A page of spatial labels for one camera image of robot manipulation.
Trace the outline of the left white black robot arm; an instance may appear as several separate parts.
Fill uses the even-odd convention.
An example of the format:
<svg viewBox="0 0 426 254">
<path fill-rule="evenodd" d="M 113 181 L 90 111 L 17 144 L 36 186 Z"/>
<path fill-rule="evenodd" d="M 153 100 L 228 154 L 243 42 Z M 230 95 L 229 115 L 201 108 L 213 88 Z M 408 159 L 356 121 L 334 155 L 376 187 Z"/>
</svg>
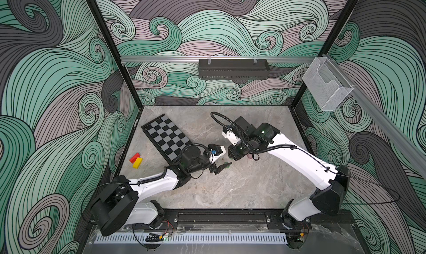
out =
<svg viewBox="0 0 426 254">
<path fill-rule="evenodd" d="M 164 211 L 151 198 L 184 186 L 193 179 L 193 173 L 205 170 L 220 173 L 228 164 L 217 166 L 215 163 L 225 154 L 225 146 L 190 144 L 159 174 L 139 179 L 120 175 L 92 190 L 98 195 L 90 200 L 90 214 L 84 220 L 100 229 L 103 236 L 112 235 L 125 225 L 144 224 L 157 228 L 164 221 Z"/>
</svg>

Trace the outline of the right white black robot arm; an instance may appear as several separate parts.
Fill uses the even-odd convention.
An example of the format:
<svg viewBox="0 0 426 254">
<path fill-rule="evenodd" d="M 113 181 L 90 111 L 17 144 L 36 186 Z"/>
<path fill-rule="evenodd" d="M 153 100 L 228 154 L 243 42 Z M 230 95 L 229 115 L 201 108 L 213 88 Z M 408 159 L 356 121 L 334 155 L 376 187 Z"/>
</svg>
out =
<svg viewBox="0 0 426 254">
<path fill-rule="evenodd" d="M 339 214 L 345 204 L 350 181 L 354 179 L 349 168 L 337 167 L 310 154 L 271 124 L 262 123 L 255 127 L 243 117 L 232 121 L 215 111 L 210 116 L 215 122 L 220 118 L 229 122 L 221 126 L 223 137 L 230 142 L 228 153 L 231 159 L 237 161 L 247 155 L 268 153 L 290 165 L 315 185 L 312 195 L 297 202 L 291 200 L 286 205 L 281 214 L 286 229 L 295 230 L 317 214 Z"/>
</svg>

